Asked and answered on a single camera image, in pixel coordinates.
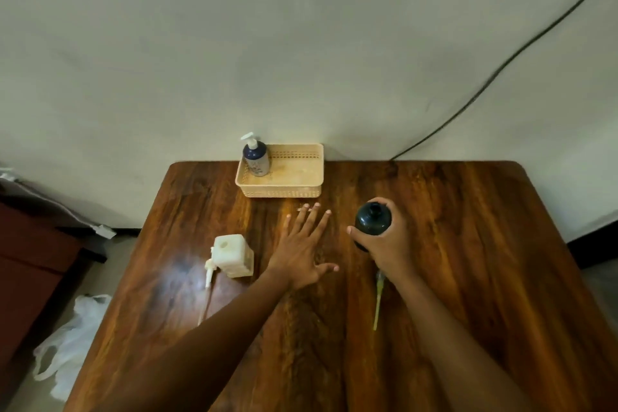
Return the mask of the yellow-green pump dispenser tube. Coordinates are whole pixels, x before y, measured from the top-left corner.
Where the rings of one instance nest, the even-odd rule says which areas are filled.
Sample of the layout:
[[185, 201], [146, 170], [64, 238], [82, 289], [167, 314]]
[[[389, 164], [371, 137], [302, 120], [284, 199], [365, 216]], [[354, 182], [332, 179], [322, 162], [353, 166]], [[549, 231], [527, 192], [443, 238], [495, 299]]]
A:
[[384, 285], [386, 281], [386, 276], [382, 270], [378, 270], [376, 273], [376, 304], [375, 304], [375, 316], [373, 321], [373, 331], [375, 332], [378, 329], [379, 324], [379, 314], [381, 309], [381, 300], [382, 294], [384, 291]]

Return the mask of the person's left hand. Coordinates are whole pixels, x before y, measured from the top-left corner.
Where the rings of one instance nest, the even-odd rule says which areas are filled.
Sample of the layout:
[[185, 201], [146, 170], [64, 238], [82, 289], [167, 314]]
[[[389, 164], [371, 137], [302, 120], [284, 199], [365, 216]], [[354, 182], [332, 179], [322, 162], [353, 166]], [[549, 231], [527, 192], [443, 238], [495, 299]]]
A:
[[312, 206], [304, 204], [295, 215], [292, 215], [290, 235], [287, 239], [282, 239], [281, 230], [281, 236], [264, 273], [267, 285], [280, 294], [317, 283], [321, 278], [314, 273], [314, 266], [325, 263], [316, 261], [316, 253], [331, 211], [322, 212], [320, 209], [312, 234], [304, 236], [302, 226], [306, 219], [305, 209], [310, 209]]

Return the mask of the dark blue pump bottle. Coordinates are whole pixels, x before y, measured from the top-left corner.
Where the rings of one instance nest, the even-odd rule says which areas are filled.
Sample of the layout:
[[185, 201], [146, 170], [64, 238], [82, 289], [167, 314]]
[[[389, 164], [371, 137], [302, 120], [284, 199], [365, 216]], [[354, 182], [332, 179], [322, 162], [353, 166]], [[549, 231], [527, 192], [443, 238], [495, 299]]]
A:
[[254, 133], [247, 133], [240, 138], [245, 143], [242, 155], [249, 172], [256, 177], [269, 173], [270, 158], [266, 143], [260, 141]]

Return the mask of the beige plastic basket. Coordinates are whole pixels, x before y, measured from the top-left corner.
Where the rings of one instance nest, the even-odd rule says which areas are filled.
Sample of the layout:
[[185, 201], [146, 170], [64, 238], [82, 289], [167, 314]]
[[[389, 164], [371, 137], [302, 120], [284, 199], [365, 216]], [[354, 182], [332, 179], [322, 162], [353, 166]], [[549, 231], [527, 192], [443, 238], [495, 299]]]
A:
[[265, 176], [251, 174], [244, 159], [239, 162], [236, 185], [251, 198], [319, 197], [324, 182], [322, 144], [269, 144], [270, 169]]

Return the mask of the person's right forearm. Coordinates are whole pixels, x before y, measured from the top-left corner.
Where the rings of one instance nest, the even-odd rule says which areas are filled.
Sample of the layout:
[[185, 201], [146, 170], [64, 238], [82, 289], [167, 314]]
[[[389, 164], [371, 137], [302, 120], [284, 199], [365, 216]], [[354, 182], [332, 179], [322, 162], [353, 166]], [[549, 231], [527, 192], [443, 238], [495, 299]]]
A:
[[539, 412], [415, 271], [388, 278], [406, 304], [454, 412]]

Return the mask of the person's left forearm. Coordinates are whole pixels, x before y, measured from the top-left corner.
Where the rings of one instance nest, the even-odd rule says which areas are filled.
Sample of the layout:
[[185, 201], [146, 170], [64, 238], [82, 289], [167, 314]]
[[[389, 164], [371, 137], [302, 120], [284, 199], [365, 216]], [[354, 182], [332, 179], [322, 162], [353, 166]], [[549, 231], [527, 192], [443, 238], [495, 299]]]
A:
[[92, 412], [208, 408], [293, 281], [291, 267], [268, 268], [247, 291], [125, 380]]

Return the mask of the white square plastic bottle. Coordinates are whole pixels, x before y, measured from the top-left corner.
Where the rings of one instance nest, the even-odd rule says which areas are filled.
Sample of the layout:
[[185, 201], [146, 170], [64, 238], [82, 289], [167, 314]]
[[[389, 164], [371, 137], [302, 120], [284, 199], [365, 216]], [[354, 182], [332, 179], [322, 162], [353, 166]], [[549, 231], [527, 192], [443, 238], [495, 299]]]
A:
[[254, 251], [241, 234], [215, 237], [210, 261], [228, 278], [250, 277], [254, 273]]

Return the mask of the white plastic bag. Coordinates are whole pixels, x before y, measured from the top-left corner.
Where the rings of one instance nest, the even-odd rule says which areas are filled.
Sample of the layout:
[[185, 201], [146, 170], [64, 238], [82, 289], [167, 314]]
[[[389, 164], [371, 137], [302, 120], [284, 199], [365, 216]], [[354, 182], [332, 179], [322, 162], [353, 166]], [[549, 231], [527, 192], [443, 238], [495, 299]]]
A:
[[80, 295], [71, 319], [35, 347], [33, 379], [54, 377], [51, 397], [65, 403], [112, 300], [110, 295]]

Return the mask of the red-brown cabinet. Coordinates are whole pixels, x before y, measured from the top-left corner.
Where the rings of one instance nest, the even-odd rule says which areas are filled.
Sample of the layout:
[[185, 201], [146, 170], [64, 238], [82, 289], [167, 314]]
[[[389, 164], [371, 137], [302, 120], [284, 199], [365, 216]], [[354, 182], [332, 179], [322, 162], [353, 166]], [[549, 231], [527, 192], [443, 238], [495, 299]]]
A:
[[87, 269], [107, 261], [85, 235], [0, 203], [0, 393], [20, 381]]

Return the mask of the dark green round bottle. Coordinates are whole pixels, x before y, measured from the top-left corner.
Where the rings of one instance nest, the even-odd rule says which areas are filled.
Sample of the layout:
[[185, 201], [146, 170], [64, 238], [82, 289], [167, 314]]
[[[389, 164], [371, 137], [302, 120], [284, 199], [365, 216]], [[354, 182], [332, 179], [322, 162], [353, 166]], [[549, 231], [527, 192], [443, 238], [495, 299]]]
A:
[[387, 205], [380, 202], [366, 202], [359, 207], [354, 227], [363, 234], [379, 236], [392, 223], [392, 213]]

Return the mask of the person's right hand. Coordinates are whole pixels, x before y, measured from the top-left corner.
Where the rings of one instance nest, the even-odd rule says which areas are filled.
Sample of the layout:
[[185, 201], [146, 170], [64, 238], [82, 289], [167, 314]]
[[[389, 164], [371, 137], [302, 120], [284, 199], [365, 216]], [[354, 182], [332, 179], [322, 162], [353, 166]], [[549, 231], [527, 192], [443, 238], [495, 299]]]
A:
[[389, 199], [375, 197], [370, 202], [387, 205], [392, 213], [392, 223], [383, 234], [371, 236], [371, 243], [366, 244], [367, 250], [377, 267], [400, 290], [417, 279], [406, 217]]

